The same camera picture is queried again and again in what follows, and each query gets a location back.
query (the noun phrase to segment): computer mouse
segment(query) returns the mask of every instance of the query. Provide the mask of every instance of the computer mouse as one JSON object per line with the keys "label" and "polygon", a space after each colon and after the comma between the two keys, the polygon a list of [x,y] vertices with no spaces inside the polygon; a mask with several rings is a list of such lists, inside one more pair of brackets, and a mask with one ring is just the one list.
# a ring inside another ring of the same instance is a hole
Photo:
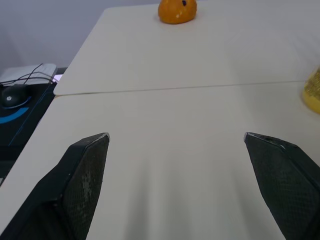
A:
{"label": "computer mouse", "polygon": [[26,104],[30,98],[28,85],[15,84],[1,91],[0,104],[4,109],[14,109]]}

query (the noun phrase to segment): orange fruit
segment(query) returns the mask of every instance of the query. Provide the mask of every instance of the orange fruit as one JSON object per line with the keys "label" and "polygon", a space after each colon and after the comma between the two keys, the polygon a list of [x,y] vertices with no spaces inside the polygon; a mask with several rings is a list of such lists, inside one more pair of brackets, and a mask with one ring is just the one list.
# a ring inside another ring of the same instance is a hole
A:
{"label": "orange fruit", "polygon": [[158,8],[160,20],[166,24],[182,24],[195,18],[196,0],[161,0]]}

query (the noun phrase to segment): white table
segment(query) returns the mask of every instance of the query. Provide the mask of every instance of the white table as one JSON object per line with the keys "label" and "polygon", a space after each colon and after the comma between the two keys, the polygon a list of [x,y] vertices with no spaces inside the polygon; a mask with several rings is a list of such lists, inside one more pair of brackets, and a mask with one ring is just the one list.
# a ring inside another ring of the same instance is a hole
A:
{"label": "white table", "polygon": [[68,146],[108,132],[88,240],[284,240],[243,137],[281,138],[320,164],[320,116],[301,89],[294,82],[58,97],[0,187],[0,232]]}
{"label": "white table", "polygon": [[199,1],[194,21],[158,5],[109,8],[56,95],[305,81],[320,64],[320,1]]}

